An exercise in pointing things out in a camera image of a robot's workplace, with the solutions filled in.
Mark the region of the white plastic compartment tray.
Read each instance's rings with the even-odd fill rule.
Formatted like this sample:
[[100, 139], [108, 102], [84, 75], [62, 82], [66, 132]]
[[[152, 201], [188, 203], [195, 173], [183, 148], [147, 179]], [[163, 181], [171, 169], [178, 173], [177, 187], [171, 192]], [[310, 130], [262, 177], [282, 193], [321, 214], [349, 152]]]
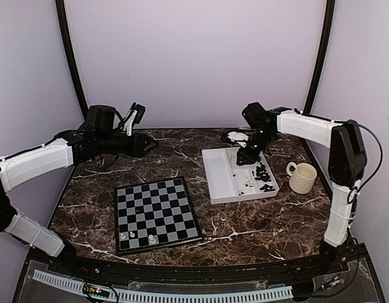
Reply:
[[254, 164], [236, 164], [238, 147], [202, 150], [202, 159], [213, 205], [271, 198], [279, 186], [264, 157]]

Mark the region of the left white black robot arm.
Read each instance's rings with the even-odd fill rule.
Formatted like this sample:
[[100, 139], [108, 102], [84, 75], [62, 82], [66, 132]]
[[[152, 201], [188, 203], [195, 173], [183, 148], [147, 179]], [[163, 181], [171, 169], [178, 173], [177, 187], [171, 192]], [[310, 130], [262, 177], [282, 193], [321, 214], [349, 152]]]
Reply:
[[68, 275], [81, 271], [81, 260], [57, 233], [26, 217], [15, 208], [8, 193], [15, 187], [57, 169], [79, 165], [103, 154], [141, 158], [158, 147], [152, 137], [136, 132], [146, 108], [132, 104], [126, 116], [107, 105], [92, 105], [76, 130], [56, 134], [49, 142], [0, 157], [0, 232], [12, 235], [47, 255], [57, 258]]

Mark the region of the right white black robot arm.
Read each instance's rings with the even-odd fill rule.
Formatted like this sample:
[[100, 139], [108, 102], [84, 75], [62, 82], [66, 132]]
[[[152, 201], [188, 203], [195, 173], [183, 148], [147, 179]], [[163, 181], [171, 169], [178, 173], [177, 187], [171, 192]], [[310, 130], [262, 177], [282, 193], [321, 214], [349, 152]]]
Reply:
[[230, 142], [240, 146], [236, 158], [239, 166], [254, 164], [278, 134], [297, 136], [328, 148], [332, 199], [323, 240], [332, 247], [342, 245], [354, 219], [357, 196], [367, 184], [363, 179], [368, 163], [361, 134], [364, 126], [353, 120], [335, 121], [287, 107], [265, 110], [258, 102], [248, 104], [241, 114], [253, 133], [230, 131], [227, 135]]

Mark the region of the black grey chessboard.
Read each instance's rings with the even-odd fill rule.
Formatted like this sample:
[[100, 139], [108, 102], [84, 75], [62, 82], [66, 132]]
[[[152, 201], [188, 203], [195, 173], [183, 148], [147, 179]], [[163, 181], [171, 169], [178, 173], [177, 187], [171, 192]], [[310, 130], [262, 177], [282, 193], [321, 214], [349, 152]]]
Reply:
[[[183, 176], [116, 187], [114, 213], [115, 250], [119, 256], [203, 239]], [[135, 238], [130, 238], [129, 232], [135, 233]], [[149, 243], [149, 235], [157, 239], [156, 244]]]

